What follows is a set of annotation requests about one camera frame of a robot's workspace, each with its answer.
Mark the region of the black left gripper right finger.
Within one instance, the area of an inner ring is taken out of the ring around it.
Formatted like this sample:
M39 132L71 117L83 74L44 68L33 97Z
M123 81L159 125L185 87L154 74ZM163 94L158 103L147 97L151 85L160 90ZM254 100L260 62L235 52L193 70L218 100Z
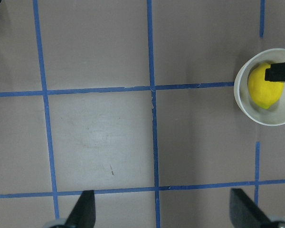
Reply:
M240 188L232 188L229 197L229 218L234 228L278 228Z

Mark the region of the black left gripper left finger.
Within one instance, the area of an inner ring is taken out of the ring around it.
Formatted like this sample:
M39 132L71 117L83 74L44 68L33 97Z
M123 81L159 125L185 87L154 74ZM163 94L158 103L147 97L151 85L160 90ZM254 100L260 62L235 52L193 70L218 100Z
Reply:
M95 226L95 193L85 190L81 193L66 222L66 228L93 228Z

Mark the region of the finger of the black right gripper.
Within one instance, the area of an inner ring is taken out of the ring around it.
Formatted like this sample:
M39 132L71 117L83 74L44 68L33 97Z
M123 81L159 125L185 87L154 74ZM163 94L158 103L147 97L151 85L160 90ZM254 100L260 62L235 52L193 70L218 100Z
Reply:
M285 62L274 63L265 70L265 80L270 82L285 82Z

